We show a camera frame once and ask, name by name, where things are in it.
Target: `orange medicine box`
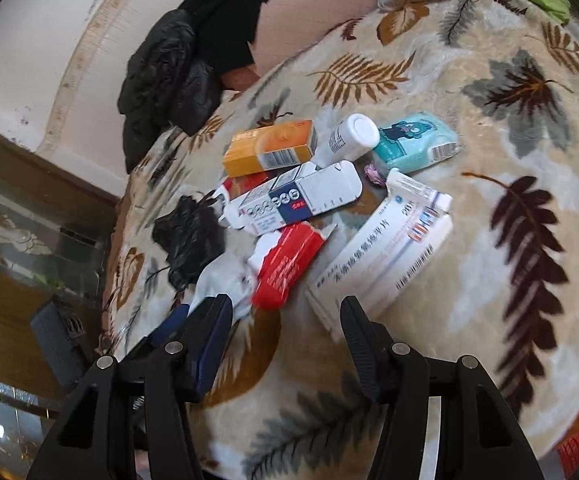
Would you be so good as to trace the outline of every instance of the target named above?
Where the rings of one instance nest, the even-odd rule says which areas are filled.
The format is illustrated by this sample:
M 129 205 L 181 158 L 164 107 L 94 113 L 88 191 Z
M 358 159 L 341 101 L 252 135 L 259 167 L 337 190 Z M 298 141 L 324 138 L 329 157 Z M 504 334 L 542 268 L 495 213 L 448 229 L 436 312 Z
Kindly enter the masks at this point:
M 231 177 L 297 166 L 316 150 L 312 121 L 293 121 L 237 133 L 223 157 Z

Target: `beige blanket with leaf pattern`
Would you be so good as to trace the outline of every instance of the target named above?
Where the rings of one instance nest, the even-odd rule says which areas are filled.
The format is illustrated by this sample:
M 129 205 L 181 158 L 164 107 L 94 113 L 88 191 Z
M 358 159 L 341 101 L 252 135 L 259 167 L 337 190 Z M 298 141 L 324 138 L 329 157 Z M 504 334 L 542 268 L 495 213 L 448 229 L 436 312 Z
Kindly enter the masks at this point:
M 461 137 L 457 156 L 415 175 L 454 197 L 454 230 L 379 321 L 423 355 L 476 355 L 546 453 L 579 414 L 579 23 L 560 27 L 526 0 L 372 12 L 224 102 L 196 136 L 164 134 L 125 197 L 102 346 L 122 358 L 169 313 L 166 273 L 147 281 L 166 267 L 153 221 L 180 195 L 216 187 L 234 133 L 307 118 L 324 138 L 352 112 L 389 124 L 419 111 Z M 214 388 L 190 408 L 211 472 L 365 478 L 382 411 L 359 393 L 345 343 L 332 342 L 304 291 L 383 196 L 365 180 L 359 200 L 314 219 L 338 228 L 285 308 L 236 328 Z M 255 242 L 233 231 L 226 240 L 243 255 Z M 433 477 L 438 437 L 431 405 L 422 478 Z

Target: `blue object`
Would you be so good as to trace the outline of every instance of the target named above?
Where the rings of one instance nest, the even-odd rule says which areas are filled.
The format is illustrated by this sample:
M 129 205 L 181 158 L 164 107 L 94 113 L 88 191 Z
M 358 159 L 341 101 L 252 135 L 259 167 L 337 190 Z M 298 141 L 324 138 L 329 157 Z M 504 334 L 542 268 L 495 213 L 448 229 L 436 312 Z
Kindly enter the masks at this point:
M 418 113 L 384 128 L 378 127 L 380 141 L 373 151 L 377 170 L 387 176 L 397 168 L 401 173 L 427 168 L 458 153 L 458 134 L 438 117 Z

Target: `bed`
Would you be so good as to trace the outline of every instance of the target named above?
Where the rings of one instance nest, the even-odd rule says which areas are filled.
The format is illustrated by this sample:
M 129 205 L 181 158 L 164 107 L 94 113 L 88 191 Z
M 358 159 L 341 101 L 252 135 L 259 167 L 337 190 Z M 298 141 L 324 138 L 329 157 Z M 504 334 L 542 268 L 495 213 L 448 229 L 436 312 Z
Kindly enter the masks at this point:
M 414 175 L 453 196 L 454 229 L 378 320 L 423 355 L 476 355 L 537 456 L 549 452 L 579 427 L 579 20 L 561 25 L 527 0 L 374 10 L 227 96 L 194 137 L 163 134 L 120 204 L 100 350 L 123 358 L 184 301 L 155 274 L 166 253 L 153 223 L 221 182 L 234 133 L 309 118 L 324 138 L 352 112 L 385 122 L 419 111 L 461 137 L 457 156 Z M 314 219 L 338 227 L 284 308 L 239 322 L 212 390 L 189 407 L 206 470 L 229 480 L 367 473 L 380 407 L 359 393 L 345 343 L 304 294 L 385 195 L 362 178 L 356 202 Z M 226 233 L 227 251 L 249 255 L 254 242 Z M 433 477 L 438 441 L 430 406 L 421 478 Z

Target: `white plastic bottle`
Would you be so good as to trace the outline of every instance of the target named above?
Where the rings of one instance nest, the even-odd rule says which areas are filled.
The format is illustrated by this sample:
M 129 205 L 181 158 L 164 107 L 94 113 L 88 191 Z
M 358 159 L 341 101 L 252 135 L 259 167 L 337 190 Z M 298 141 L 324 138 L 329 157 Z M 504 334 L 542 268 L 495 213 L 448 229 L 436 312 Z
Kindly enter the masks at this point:
M 357 158 L 374 149 L 380 141 L 378 127 L 363 114 L 352 114 L 332 132 L 327 142 L 320 142 L 312 157 L 319 168 L 326 168 L 336 162 Z

